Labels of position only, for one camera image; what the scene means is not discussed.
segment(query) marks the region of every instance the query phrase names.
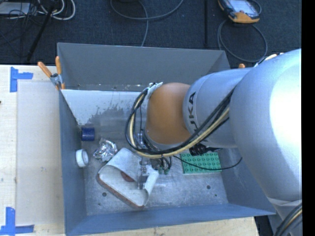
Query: gray bin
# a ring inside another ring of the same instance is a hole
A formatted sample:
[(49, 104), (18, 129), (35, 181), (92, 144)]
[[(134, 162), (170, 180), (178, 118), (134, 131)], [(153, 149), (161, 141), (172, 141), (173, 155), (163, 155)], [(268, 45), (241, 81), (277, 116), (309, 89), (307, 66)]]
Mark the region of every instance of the gray bin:
[[(130, 149), (124, 134), (130, 104), (121, 101), (99, 109), (103, 98), (98, 95), (130, 92), (132, 102), (151, 82), (191, 85), (206, 74), (230, 69), (224, 51), (58, 43), (57, 53), (65, 82), (59, 104), (67, 235), (275, 214), (243, 161), (221, 172), (184, 175), (181, 162), (173, 159), (169, 174), (158, 178), (142, 209), (126, 205), (96, 180), (104, 164), (93, 158), (100, 137)], [(73, 90), (72, 102), (65, 95)], [(81, 140), (82, 125), (95, 128), (94, 141)], [(78, 167), (75, 160), (75, 152), (81, 148), (90, 158), (85, 168)], [(237, 148), (223, 149), (219, 157), (226, 167), (235, 164), (240, 154)]]

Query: green lego plate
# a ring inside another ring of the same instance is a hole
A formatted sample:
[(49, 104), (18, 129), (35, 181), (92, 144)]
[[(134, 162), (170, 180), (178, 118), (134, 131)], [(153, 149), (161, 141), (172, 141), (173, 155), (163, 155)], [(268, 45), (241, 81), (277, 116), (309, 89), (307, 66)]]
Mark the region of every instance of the green lego plate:
[(209, 170), (201, 169), (182, 161), (184, 174), (213, 173), (222, 171), (220, 159), (218, 153), (216, 152), (209, 152), (197, 156), (192, 156), (190, 153), (182, 153), (181, 159), (184, 160), (185, 162), (197, 165), (202, 168), (209, 169)]

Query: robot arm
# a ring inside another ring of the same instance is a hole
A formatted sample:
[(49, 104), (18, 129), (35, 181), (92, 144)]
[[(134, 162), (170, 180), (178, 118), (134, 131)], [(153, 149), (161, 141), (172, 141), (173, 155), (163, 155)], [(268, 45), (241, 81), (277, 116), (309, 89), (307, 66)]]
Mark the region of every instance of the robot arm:
[(191, 86), (162, 85), (148, 101), (140, 147), (132, 131), (145, 96), (136, 100), (127, 125), (140, 156), (170, 157), (197, 144), (238, 148), (283, 220), (301, 204), (300, 49), (256, 67), (209, 74)]

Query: blue tape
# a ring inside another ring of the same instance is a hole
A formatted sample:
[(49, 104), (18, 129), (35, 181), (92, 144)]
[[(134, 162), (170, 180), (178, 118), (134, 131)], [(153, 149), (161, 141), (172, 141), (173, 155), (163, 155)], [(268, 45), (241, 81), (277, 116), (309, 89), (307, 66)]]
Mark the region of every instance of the blue tape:
[(18, 69), (11, 67), (11, 79), (10, 79), (10, 92), (16, 92), (18, 90), (18, 80), (31, 80), (33, 78), (32, 73), (19, 73)]
[(34, 225), (15, 226), (15, 209), (6, 207), (5, 226), (1, 226), (0, 235), (15, 236), (15, 234), (28, 234), (34, 231)]

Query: white tape roll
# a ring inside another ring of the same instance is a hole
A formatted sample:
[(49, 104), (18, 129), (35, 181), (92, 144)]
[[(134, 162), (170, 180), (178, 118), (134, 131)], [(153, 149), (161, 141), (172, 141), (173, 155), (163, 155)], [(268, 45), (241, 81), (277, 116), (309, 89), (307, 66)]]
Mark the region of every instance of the white tape roll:
[(80, 168), (87, 166), (89, 163), (89, 156), (85, 149), (79, 149), (75, 153), (75, 159)]

